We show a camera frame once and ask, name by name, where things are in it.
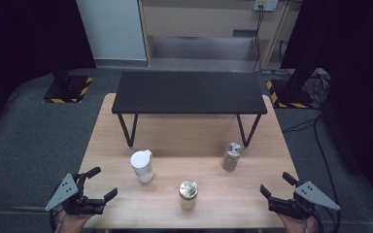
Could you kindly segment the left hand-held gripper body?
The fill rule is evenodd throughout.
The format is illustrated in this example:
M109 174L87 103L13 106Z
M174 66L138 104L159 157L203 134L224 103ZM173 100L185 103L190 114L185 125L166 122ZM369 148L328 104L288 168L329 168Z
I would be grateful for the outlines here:
M84 196L84 183L88 177L91 178L91 175L67 174L58 185L45 210L49 212L61 206L66 214L71 216L102 215L105 201Z

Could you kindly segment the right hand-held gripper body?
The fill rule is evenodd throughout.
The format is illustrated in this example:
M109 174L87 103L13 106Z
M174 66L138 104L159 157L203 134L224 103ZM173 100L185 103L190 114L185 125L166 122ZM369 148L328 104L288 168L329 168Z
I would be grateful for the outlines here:
M294 186L293 197L290 199L273 197L270 192L267 192L268 210L270 212L294 219L306 219L313 215L317 206L335 211L340 210L340 206L313 183L302 183L297 180L288 181L288 183Z

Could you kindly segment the white-lidded jar of white powder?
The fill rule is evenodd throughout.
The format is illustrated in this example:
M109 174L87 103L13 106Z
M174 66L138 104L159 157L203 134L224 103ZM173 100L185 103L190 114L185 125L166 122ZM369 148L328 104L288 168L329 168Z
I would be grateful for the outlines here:
M150 150L138 150L130 157L130 164L140 183L150 183L153 180L153 153Z

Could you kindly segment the metal-lidded jar of yellow grains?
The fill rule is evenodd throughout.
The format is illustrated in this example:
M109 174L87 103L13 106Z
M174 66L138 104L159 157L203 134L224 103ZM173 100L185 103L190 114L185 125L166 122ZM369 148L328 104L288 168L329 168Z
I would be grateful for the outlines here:
M184 210L192 210L198 199L198 184L196 181L185 180L179 186L180 206Z

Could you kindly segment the black shelf with wire legs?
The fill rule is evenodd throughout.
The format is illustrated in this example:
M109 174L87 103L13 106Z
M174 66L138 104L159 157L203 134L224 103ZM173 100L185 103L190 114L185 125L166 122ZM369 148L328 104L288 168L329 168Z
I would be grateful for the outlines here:
M112 113L131 147L136 130L127 128L126 114L254 115L257 126L267 108L253 73L127 71Z

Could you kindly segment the person's left hand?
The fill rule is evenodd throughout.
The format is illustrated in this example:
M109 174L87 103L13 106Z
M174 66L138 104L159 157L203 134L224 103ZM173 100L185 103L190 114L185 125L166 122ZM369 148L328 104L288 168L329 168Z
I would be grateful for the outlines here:
M54 233L82 233L85 224L92 218L92 215L67 215L65 211L58 214L58 224Z

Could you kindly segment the person's right hand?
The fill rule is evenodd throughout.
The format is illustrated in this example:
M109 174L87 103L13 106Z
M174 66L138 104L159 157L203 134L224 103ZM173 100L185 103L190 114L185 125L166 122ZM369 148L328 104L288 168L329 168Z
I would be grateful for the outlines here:
M318 222L311 216L307 219L294 219L278 214L287 233L315 233Z

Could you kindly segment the striped-edge black stand base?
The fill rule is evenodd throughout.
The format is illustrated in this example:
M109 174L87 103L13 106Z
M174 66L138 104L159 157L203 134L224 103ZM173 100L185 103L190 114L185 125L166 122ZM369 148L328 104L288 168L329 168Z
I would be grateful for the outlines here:
M47 61L53 75L53 82L44 95L44 103L80 103L92 78L70 75L56 59Z
M303 89L303 84L311 77L315 66L311 62L301 62L287 80L271 80L267 83L272 103L276 108L311 109L313 99Z

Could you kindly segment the white panel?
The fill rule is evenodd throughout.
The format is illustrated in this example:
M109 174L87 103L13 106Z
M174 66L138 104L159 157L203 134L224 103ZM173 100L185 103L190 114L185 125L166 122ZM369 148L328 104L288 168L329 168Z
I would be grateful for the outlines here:
M77 0L92 55L146 61L138 0Z

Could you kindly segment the black curtain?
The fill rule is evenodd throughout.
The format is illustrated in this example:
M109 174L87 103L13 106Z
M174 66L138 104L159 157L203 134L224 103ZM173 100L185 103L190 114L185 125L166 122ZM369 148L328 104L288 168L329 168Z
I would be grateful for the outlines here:
M330 76L323 115L349 170L373 186L373 0L303 0L282 66Z
M78 0L0 0L0 113L22 83L53 71L93 68Z

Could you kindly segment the white power strip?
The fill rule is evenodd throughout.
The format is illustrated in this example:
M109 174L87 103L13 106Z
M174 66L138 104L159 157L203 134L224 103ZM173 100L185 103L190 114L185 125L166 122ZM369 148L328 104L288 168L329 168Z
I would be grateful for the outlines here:
M253 10L256 12L274 12L279 0L254 0Z

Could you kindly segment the light wooden desk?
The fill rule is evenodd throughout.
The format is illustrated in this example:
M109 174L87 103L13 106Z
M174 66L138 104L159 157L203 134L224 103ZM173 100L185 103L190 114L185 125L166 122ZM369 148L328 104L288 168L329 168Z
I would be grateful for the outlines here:
M268 66L291 5L256 12L254 0L138 0L147 61L249 61Z

